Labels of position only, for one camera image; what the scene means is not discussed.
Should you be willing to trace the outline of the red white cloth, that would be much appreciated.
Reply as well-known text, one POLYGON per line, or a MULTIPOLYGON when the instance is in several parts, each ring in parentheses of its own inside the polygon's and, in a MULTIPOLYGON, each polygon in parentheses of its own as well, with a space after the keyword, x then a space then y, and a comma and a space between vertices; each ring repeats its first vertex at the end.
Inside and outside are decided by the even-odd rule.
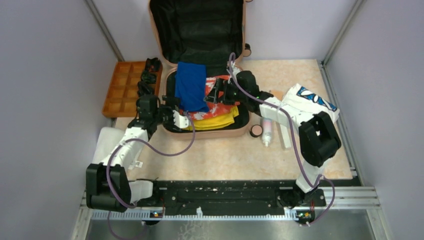
MULTIPOLYGON (((213 77, 207 77, 205 82, 205 95, 208 95, 211 92, 213 86, 216 83, 216 80, 223 79, 224 81, 227 81, 229 78, 230 78, 229 75, 218 75, 213 77)), ((209 111, 192 111, 192 112, 189 112, 190 116, 194 120, 204 120, 204 119, 210 119, 220 115, 228 114, 231 112, 231 109, 234 106, 240 105, 240 102, 236 101, 235 104, 233 105, 225 105, 223 103, 211 103, 211 102, 206 102, 206 104, 209 111)))

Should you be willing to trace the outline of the yellow cloth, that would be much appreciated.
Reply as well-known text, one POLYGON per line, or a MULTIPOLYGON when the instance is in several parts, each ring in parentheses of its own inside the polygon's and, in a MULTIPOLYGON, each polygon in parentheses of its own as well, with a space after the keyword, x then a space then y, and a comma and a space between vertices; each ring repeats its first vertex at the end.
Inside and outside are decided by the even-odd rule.
POLYGON ((194 122, 194 128, 196 131, 206 131, 206 130, 216 130, 216 129, 228 127, 229 125, 235 123, 235 118, 238 116, 239 116, 239 109, 237 106, 234 106, 231 109, 230 113, 219 115, 216 117, 203 119, 203 120, 194 120, 191 116, 190 117, 194 122))

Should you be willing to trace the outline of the blue towel cloth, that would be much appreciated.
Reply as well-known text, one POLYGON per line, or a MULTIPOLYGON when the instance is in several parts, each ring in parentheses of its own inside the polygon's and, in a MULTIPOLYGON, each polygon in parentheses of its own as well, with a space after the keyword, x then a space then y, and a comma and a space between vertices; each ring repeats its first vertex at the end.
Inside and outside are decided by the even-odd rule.
POLYGON ((207 68, 203 64, 180 61, 175 75, 175 97, 180 100, 180 108, 186 112, 205 112, 209 107, 205 102, 207 68))

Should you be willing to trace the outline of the pink suitcase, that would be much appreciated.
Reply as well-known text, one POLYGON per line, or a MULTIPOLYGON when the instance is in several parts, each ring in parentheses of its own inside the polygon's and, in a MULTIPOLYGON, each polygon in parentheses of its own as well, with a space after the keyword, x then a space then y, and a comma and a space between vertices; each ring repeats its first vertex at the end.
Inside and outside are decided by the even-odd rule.
MULTIPOLYGON (((152 0, 149 2, 152 29, 162 57, 171 67, 164 81, 164 95, 175 97, 179 62, 206 66, 206 78, 229 75, 227 62, 239 67, 245 43, 245 2, 243 0, 152 0)), ((240 103, 235 123, 214 130, 195 130, 189 112, 187 128, 168 130, 176 139, 240 137, 248 131, 252 112, 240 103)))

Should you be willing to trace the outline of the blue white shirt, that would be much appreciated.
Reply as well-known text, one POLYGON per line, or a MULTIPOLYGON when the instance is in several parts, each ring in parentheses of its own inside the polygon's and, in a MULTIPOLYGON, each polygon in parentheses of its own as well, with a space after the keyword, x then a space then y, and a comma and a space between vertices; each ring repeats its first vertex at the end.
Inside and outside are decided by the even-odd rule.
POLYGON ((281 102, 282 108, 297 125, 309 121, 320 112, 327 113, 333 123, 339 119, 337 106, 298 83, 288 90, 281 102))

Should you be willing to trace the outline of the white cloth under left arm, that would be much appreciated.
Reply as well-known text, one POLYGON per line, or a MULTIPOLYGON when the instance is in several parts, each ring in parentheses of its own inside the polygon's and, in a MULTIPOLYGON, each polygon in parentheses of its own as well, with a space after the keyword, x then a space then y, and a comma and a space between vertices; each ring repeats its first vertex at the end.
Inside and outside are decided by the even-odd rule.
POLYGON ((92 163, 106 166, 110 156, 113 155, 113 151, 121 146, 120 150, 113 155, 110 166, 120 165, 126 171, 133 169, 144 144, 139 141, 126 142, 129 139, 146 141, 147 132, 140 127, 131 127, 126 130, 103 127, 97 140, 92 163))

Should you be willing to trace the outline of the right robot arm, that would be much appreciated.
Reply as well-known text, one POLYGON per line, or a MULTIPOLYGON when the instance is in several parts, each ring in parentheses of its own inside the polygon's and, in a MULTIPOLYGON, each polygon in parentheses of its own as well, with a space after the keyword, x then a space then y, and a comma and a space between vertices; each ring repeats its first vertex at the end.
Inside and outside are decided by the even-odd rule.
POLYGON ((245 105, 249 112, 289 128, 289 137, 300 169, 295 185, 283 197, 290 207, 307 206, 324 180, 326 162, 341 148, 335 128, 338 108, 303 86, 279 100, 261 91, 251 71, 230 74, 228 80, 216 80, 204 100, 214 104, 245 105))

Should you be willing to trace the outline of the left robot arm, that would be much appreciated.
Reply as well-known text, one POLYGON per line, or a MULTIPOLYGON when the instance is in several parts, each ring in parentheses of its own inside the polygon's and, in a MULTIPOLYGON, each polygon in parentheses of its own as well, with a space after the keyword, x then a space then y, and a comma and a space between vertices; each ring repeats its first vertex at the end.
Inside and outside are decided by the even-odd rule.
POLYGON ((160 193, 153 180, 130 181, 127 171, 137 166, 143 148, 158 125, 182 127, 189 124, 180 115, 180 100, 163 96, 163 103, 155 95, 147 94, 136 101, 135 117, 125 130, 104 127, 99 135, 92 163, 85 171, 85 201, 90 209, 125 212, 143 201, 154 207, 160 193))

